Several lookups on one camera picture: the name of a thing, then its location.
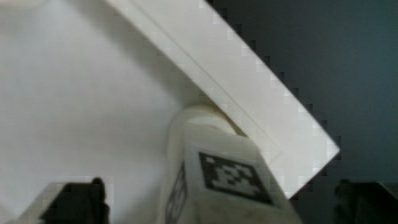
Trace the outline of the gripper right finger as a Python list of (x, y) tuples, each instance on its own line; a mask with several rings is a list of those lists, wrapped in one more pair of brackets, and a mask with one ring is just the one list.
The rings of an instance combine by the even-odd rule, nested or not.
[(334, 196), (334, 224), (398, 224), (398, 197), (379, 182), (343, 179)]

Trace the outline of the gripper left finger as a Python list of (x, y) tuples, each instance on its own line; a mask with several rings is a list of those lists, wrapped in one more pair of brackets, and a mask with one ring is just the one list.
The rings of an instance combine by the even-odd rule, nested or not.
[(111, 224), (105, 183), (54, 182), (22, 213), (16, 224)]

